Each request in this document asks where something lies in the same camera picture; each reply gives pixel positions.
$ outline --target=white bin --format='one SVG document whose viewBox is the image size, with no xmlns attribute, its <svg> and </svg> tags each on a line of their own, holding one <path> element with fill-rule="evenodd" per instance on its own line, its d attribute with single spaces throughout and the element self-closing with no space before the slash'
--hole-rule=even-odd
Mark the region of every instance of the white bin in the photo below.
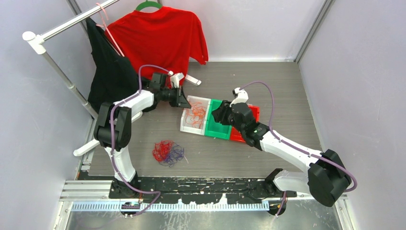
<svg viewBox="0 0 406 230">
<path fill-rule="evenodd" d="M 206 129 L 208 109 L 210 106 L 211 99 L 203 98 L 203 97 L 195 97 L 195 96 L 188 96 L 187 99 L 190 104 L 200 102 L 201 104 L 199 104 L 199 106 L 203 106 L 206 108 L 206 114 L 204 115 L 204 120 L 203 120 L 202 124 L 196 126 L 196 124 L 193 125 L 193 123 L 192 123 L 193 117 L 190 115 L 187 115 L 188 110 L 189 110 L 189 114 L 192 114 L 191 109 L 183 109 L 182 118 L 180 119 L 180 130 L 182 132 L 186 132 L 186 133 L 204 135 L 204 130 Z"/>
</svg>

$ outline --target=white wall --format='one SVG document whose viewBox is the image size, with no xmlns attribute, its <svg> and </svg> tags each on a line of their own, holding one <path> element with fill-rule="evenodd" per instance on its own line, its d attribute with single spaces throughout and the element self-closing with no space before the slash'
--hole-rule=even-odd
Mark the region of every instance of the white wall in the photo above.
<svg viewBox="0 0 406 230">
<path fill-rule="evenodd" d="M 99 0 L 77 0 L 82 10 Z M 142 0 L 107 8 L 111 22 Z M 162 0 L 194 12 L 202 21 L 210 60 L 295 59 L 324 0 Z"/>
<path fill-rule="evenodd" d="M 66 179 L 73 179 L 90 115 L 48 63 L 22 39 L 73 17 L 65 0 L 2 1 L 0 46 L 0 224 L 47 230 Z M 77 25 L 45 43 L 88 96 L 94 74 L 90 45 Z"/>
<path fill-rule="evenodd" d="M 326 148 L 359 181 L 360 229 L 404 229 L 406 4 L 334 3 L 300 68 Z"/>
</svg>

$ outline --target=black shirt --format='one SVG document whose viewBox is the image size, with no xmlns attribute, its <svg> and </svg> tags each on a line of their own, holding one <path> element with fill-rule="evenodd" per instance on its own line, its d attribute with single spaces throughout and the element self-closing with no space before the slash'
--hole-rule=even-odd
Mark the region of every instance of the black shirt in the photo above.
<svg viewBox="0 0 406 230">
<path fill-rule="evenodd" d="M 138 75 L 130 60 L 120 56 L 111 46 L 104 30 L 86 19 L 92 56 L 96 64 L 96 73 L 91 84 L 88 101 L 96 112 L 103 102 L 122 100 L 138 89 Z"/>
</svg>

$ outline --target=plastic bin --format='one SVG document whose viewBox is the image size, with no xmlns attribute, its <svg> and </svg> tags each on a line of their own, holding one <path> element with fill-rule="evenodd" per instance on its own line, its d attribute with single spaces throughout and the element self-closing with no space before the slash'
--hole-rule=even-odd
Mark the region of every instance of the plastic bin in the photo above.
<svg viewBox="0 0 406 230">
<path fill-rule="evenodd" d="M 231 133 L 231 126 L 224 126 L 220 123 L 216 123 L 214 121 L 212 111 L 218 109 L 220 107 L 221 101 L 212 99 L 210 101 L 210 109 L 209 115 L 207 117 L 207 124 L 206 124 L 206 132 L 204 133 L 205 136 L 214 137 L 214 138 L 222 138 L 222 139 L 230 139 Z"/>
<path fill-rule="evenodd" d="M 203 98 L 203 97 L 195 97 L 195 96 L 188 96 L 187 99 L 190 104 L 200 102 L 201 104 L 199 104 L 199 106 L 203 106 L 206 108 L 206 114 L 205 114 L 204 120 L 201 124 L 193 124 L 193 121 L 192 121 L 193 117 L 190 115 L 187 115 L 188 110 L 190 111 L 191 109 L 183 109 L 182 118 L 180 119 L 180 130 L 182 132 L 186 132 L 186 133 L 204 135 L 204 131 L 206 129 L 206 123 L 207 123 L 207 115 L 209 114 L 207 112 L 207 110 L 210 107 L 211 99 Z"/>
<path fill-rule="evenodd" d="M 251 109 L 252 114 L 255 117 L 255 120 L 259 121 L 259 107 L 253 106 L 253 105 L 250 105 L 250 104 L 248 105 L 248 107 Z M 242 138 L 240 132 L 238 132 L 234 127 L 231 129 L 230 140 L 245 143 L 245 141 Z"/>
</svg>

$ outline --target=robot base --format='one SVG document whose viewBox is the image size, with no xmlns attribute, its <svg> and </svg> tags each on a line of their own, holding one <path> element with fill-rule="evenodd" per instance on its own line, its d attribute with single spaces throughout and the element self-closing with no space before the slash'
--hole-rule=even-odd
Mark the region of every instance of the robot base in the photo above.
<svg viewBox="0 0 406 230">
<path fill-rule="evenodd" d="M 135 173 L 134 178 L 129 182 L 129 184 L 136 188 L 140 188 L 140 182 L 138 181 L 138 174 Z M 133 191 L 124 182 L 113 179 L 112 186 L 110 187 L 109 198 L 110 199 L 120 199 L 120 198 L 137 198 L 138 192 Z"/>
</svg>

